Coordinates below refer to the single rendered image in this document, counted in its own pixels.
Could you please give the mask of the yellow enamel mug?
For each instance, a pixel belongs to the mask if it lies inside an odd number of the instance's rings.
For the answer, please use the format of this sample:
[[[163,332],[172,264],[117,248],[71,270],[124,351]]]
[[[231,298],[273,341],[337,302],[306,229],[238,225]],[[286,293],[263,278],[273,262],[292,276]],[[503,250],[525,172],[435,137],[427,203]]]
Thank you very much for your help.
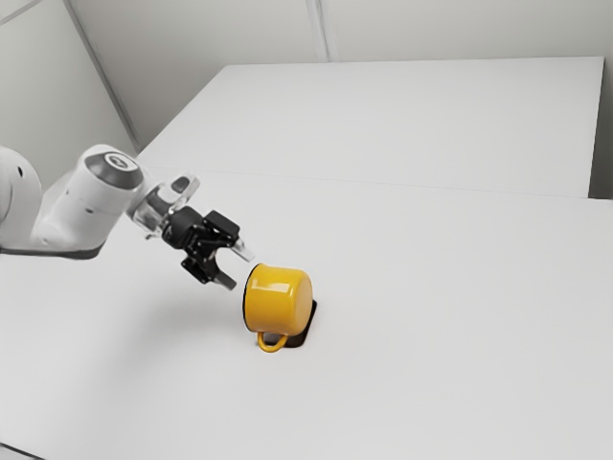
[[[243,291],[243,322],[257,335],[263,352],[276,353],[305,332],[313,302],[311,279],[305,271],[257,264]]]

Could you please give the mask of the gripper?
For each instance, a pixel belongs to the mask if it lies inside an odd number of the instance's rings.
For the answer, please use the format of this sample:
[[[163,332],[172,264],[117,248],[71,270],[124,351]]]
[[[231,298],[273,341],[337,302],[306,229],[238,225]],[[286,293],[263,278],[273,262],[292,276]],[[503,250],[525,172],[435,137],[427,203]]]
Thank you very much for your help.
[[[254,260],[254,253],[239,237],[239,226],[218,211],[201,216],[190,206],[181,208],[170,215],[162,240],[187,254],[183,264],[187,264],[192,276],[203,285],[215,283],[228,290],[237,286],[217,264],[219,248],[230,248],[245,262]]]

